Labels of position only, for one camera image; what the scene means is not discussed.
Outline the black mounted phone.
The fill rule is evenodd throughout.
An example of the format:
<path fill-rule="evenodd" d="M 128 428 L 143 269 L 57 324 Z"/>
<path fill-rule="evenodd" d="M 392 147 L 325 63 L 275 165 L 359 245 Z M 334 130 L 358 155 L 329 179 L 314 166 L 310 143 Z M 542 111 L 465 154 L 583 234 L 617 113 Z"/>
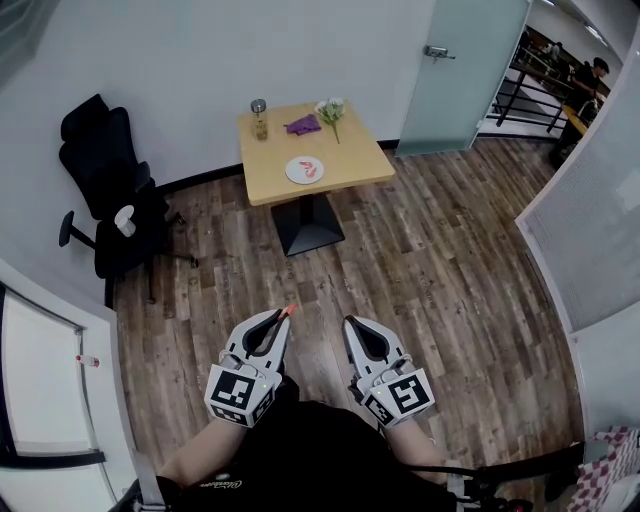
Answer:
<path fill-rule="evenodd" d="M 479 478 L 486 482 L 510 482 L 531 479 L 559 471 L 575 469 L 583 462 L 585 442 L 551 453 L 506 464 L 481 467 Z"/>

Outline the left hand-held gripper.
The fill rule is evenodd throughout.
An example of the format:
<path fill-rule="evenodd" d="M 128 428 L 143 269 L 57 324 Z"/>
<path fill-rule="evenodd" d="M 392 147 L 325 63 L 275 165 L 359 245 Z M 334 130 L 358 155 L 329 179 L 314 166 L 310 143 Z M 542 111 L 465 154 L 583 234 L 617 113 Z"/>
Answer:
<path fill-rule="evenodd" d="M 252 428 L 274 403 L 283 376 L 245 361 L 281 361 L 290 333 L 290 320 L 280 319 L 282 308 L 258 313 L 231 332 L 218 364 L 211 366 L 205 405 L 212 417 Z"/>

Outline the white flower bouquet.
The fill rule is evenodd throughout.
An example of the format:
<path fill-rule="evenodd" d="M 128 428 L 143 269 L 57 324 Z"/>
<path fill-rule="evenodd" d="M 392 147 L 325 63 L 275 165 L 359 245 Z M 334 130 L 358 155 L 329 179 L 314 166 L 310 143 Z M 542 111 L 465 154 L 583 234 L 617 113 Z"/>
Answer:
<path fill-rule="evenodd" d="M 340 143 L 337 124 L 345 114 L 344 100 L 341 98 L 322 100 L 315 105 L 314 112 L 323 123 L 331 127 L 336 142 Z"/>

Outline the black metal railing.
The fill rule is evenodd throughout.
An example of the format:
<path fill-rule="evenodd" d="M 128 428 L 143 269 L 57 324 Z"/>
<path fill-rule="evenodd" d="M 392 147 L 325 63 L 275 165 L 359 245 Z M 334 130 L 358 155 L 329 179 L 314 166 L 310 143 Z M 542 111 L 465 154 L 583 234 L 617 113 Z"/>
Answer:
<path fill-rule="evenodd" d="M 518 50 L 478 134 L 557 139 L 567 123 L 562 110 L 572 88 L 540 53 Z"/>

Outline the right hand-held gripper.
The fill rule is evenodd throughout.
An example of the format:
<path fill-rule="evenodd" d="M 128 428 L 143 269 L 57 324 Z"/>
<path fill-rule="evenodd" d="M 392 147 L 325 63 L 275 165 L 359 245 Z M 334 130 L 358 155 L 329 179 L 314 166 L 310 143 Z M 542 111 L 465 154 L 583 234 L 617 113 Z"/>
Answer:
<path fill-rule="evenodd" d="M 411 419 L 433 405 L 433 393 L 425 371 L 417 368 L 398 336 L 388 327 L 358 316 L 343 321 L 343 338 L 357 373 L 350 389 L 356 401 L 377 421 L 390 428 Z M 370 373 L 370 361 L 387 361 L 401 356 L 377 373 Z"/>

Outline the person's left forearm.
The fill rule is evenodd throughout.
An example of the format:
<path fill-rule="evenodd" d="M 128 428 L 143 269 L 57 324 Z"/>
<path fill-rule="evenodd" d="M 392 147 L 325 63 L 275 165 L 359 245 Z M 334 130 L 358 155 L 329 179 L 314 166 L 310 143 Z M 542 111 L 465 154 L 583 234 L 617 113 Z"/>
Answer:
<path fill-rule="evenodd" d="M 168 459 L 159 475 L 181 487 L 197 484 L 232 461 L 247 433 L 241 425 L 214 419 Z"/>

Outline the frosted glass door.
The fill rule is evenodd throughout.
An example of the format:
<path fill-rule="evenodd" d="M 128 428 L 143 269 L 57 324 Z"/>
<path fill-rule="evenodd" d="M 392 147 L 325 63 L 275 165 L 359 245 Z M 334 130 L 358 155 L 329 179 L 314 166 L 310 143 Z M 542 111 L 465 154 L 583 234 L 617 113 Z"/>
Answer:
<path fill-rule="evenodd" d="M 398 156 L 471 147 L 530 8 L 531 0 L 435 0 L 425 45 L 445 47 L 455 59 L 434 63 L 422 49 Z"/>

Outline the glass bottle with steel lid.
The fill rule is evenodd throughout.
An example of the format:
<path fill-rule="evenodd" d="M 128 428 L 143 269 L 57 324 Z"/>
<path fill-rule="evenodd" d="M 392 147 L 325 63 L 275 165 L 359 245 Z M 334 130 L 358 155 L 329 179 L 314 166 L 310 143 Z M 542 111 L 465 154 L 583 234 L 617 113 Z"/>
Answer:
<path fill-rule="evenodd" d="M 255 99 L 250 104 L 253 115 L 254 135 L 258 141 L 268 139 L 267 104 L 262 98 Z"/>

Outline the purple cloth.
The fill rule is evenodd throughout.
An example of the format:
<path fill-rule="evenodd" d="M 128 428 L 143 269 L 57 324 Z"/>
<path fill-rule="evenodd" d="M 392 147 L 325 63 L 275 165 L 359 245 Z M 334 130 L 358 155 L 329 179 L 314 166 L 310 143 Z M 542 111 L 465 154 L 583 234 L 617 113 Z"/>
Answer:
<path fill-rule="evenodd" d="M 301 117 L 291 123 L 285 124 L 284 127 L 287 134 L 295 134 L 297 136 L 302 136 L 321 130 L 321 126 L 314 114 L 308 114 L 304 117 Z"/>

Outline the black table base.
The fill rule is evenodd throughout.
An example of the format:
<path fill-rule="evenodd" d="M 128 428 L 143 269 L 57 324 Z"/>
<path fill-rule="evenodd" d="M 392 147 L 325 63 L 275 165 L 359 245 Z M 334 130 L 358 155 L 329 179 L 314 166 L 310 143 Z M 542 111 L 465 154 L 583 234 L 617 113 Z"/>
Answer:
<path fill-rule="evenodd" d="M 325 194 L 304 195 L 273 206 L 271 214 L 287 257 L 344 240 L 338 218 Z"/>

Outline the yellow round table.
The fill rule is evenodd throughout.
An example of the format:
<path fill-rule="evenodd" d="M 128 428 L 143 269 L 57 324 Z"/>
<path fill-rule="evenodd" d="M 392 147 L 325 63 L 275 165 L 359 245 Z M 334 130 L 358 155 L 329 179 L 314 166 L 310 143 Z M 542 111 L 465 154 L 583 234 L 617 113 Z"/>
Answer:
<path fill-rule="evenodd" d="M 584 136 L 588 130 L 588 127 L 584 124 L 584 122 L 580 119 L 577 112 L 569 105 L 563 104 L 562 111 L 567 117 L 567 120 L 571 123 L 571 125 L 582 135 Z"/>

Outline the person's black clothing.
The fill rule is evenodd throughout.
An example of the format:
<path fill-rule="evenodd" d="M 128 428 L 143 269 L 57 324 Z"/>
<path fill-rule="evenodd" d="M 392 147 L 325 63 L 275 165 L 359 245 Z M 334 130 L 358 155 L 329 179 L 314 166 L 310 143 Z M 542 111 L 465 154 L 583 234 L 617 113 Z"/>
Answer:
<path fill-rule="evenodd" d="M 301 400 L 286 379 L 226 467 L 189 487 L 158 481 L 172 512 L 456 512 L 445 476 L 426 467 L 401 464 L 383 430 Z"/>

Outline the person's right forearm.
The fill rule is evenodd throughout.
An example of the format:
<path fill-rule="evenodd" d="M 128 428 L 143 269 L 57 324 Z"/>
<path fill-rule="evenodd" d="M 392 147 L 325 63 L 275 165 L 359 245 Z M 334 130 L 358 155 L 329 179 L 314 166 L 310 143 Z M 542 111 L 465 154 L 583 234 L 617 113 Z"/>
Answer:
<path fill-rule="evenodd" d="M 450 459 L 414 419 L 408 419 L 383 430 L 395 458 L 411 467 L 444 467 Z"/>

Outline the white perforated partition panel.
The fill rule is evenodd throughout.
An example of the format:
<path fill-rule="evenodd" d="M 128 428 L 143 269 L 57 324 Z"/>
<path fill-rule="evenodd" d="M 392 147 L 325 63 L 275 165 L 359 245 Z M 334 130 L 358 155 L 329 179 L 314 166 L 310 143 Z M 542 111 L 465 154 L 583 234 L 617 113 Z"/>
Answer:
<path fill-rule="evenodd" d="M 640 104 L 611 109 L 525 224 L 569 325 L 640 300 Z"/>

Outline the white plate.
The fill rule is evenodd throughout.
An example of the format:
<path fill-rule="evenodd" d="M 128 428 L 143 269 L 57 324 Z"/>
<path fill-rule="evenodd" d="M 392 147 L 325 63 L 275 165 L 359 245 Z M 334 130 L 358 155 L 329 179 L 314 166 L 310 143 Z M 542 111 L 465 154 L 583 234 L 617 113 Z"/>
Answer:
<path fill-rule="evenodd" d="M 313 178 L 308 178 L 305 176 L 305 167 L 301 166 L 298 163 L 299 160 L 310 160 L 314 162 L 315 167 L 317 168 L 317 172 Z M 324 172 L 325 172 L 324 164 L 319 159 L 311 156 L 294 157 L 285 166 L 286 177 L 291 182 L 299 185 L 311 185 L 318 182 L 323 178 Z"/>

